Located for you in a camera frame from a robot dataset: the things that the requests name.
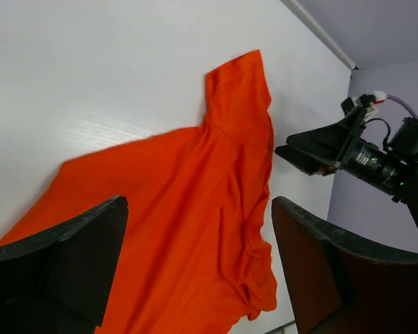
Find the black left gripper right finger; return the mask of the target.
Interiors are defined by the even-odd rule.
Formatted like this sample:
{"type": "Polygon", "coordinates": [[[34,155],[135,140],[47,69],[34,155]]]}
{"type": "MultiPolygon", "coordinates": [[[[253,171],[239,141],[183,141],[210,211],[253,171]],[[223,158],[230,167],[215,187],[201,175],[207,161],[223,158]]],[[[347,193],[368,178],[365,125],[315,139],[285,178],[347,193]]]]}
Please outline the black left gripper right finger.
{"type": "Polygon", "coordinates": [[[418,333],[418,253],[361,237],[280,196],[277,239],[300,333],[418,333]]]}

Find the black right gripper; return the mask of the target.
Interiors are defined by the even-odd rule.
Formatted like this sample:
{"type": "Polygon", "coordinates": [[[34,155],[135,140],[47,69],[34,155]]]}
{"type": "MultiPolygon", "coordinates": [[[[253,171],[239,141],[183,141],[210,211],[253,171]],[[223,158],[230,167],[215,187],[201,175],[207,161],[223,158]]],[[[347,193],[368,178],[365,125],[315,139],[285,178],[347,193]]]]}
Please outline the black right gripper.
{"type": "MultiPolygon", "coordinates": [[[[276,147],[274,153],[306,175],[327,176],[344,170],[384,193],[399,195],[408,183],[418,183],[418,119],[404,118],[393,138],[389,138],[391,128],[386,125],[382,150],[361,138],[368,123],[374,121],[384,122],[382,118],[363,121],[356,129],[354,141],[350,139],[355,133],[357,117],[350,116],[332,125],[289,136],[288,145],[276,147]]],[[[413,189],[417,188],[418,184],[413,185],[413,189]]]]}

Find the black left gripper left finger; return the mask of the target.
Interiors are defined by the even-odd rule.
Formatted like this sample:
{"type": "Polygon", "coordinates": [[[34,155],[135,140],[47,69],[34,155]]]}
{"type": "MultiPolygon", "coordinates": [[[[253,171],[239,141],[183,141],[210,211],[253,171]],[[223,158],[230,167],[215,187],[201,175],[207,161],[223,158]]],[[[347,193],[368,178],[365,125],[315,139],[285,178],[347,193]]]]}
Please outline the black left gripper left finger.
{"type": "Polygon", "coordinates": [[[0,246],[0,333],[94,333],[103,324],[128,203],[110,198],[0,246]]]}

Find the orange t shirt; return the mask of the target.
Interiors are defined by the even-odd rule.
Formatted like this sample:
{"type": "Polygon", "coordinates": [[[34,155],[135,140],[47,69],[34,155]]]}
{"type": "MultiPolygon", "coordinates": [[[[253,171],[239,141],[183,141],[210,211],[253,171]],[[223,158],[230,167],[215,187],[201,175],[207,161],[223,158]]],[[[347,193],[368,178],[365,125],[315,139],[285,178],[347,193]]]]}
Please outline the orange t shirt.
{"type": "Polygon", "coordinates": [[[277,306],[261,236],[270,191],[271,96],[260,51],[206,75],[201,125],[64,162],[9,244],[121,195],[123,247],[99,333],[227,333],[277,306]]]}

